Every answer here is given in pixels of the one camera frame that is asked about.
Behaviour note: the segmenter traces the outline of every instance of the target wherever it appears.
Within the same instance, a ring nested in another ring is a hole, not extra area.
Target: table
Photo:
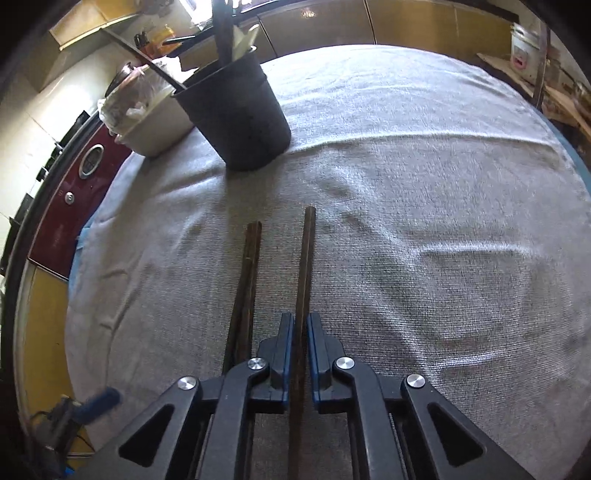
[[[125,399],[89,426],[95,446],[176,379],[220,373],[255,220],[254,344],[276,333],[314,205],[310,307],[346,352],[423,374],[535,478],[564,478],[591,436],[591,197],[547,123],[482,69],[425,51],[340,46],[263,68],[285,154],[228,172],[194,130],[130,156],[97,210],[65,337],[76,396]],[[302,436],[301,478],[350,478],[342,417],[308,404]],[[287,418],[261,418],[251,478],[286,463]]]

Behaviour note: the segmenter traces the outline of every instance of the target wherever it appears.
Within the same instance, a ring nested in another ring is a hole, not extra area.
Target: white plastic container
[[[117,135],[115,141],[145,157],[155,157],[178,143],[194,125],[171,97],[172,93],[155,105],[125,135]]]
[[[524,80],[535,84],[540,63],[538,35],[527,31],[521,25],[513,24],[511,28],[511,67]],[[550,46],[545,80],[551,87],[558,86],[560,76],[560,51]]]

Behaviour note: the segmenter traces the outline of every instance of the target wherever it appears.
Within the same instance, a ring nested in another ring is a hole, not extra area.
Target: metal screw cap
[[[336,366],[341,370],[348,370],[349,368],[353,368],[355,366],[355,360],[349,358],[348,356],[342,356],[341,358],[337,359]]]
[[[407,377],[407,384],[413,388],[425,386],[425,377],[419,374],[411,374]]]
[[[197,385],[197,379],[195,377],[183,377],[177,382],[177,387],[181,390],[191,390]]]
[[[250,368],[251,370],[262,370],[263,368],[265,368],[267,366],[267,360],[265,360],[264,358],[251,358],[248,361],[248,368]]]

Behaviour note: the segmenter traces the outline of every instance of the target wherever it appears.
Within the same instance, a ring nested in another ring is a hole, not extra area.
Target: blue cloth
[[[562,144],[564,149],[567,151],[570,158],[573,159],[574,167],[577,170],[577,173],[579,174],[579,176],[583,180],[585,186],[587,187],[587,191],[589,192],[589,194],[591,194],[591,174],[589,173],[589,169],[587,168],[587,165],[585,165],[585,163],[583,162],[583,159],[581,158],[581,156],[577,153],[577,151],[573,148],[573,146],[569,143],[569,141],[566,140],[566,138],[560,132],[560,130],[558,130],[552,124],[552,122],[544,116],[544,114],[542,112],[540,112],[539,110],[535,110],[535,111],[544,120],[544,122],[546,122],[548,127],[550,127],[550,129],[554,132],[554,135],[556,135],[556,138],[558,139],[558,141]]]
[[[80,256],[82,255],[82,249],[84,248],[84,240],[90,231],[92,222],[95,221],[96,211],[90,216],[88,221],[82,227],[80,235],[78,235],[78,241],[76,242],[76,252],[74,253],[74,260],[72,261],[72,268],[70,269],[70,278],[68,279],[68,298],[72,297],[74,293],[74,285],[76,285],[76,277],[78,275],[78,269],[80,267]]]

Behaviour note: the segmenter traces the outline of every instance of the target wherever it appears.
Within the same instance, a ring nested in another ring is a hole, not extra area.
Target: wall tile
[[[31,185],[31,188],[29,189],[29,195],[31,197],[34,197],[35,195],[37,195],[37,192],[39,191],[40,188],[41,188],[41,182],[37,181],[37,180],[33,180],[33,184]]]
[[[6,238],[8,236],[8,231],[10,230],[10,222],[8,218],[4,215],[0,215],[0,257],[2,256],[2,252],[4,251],[4,245],[6,243]]]
[[[9,141],[0,142],[0,168],[3,171],[7,163],[24,163],[36,173],[54,148],[53,138],[28,116]]]
[[[0,165],[0,171],[0,214],[14,216],[37,172],[23,162],[6,162]]]
[[[29,118],[26,108],[35,95],[27,79],[20,74],[14,77],[0,103],[0,145],[12,141],[23,122]]]
[[[55,140],[60,140],[82,110],[96,111],[96,102],[129,54],[117,45],[97,50],[49,84],[28,104],[27,111]]]

